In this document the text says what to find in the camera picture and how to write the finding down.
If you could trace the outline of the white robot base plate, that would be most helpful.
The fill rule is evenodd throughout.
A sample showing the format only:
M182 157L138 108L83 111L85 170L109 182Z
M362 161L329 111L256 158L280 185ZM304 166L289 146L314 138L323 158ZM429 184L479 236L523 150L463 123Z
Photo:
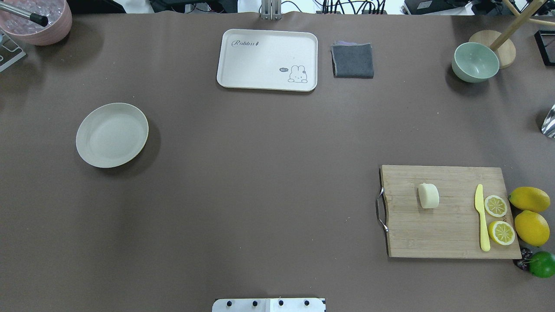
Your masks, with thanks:
M212 312L325 312L322 298L236 298L217 299Z

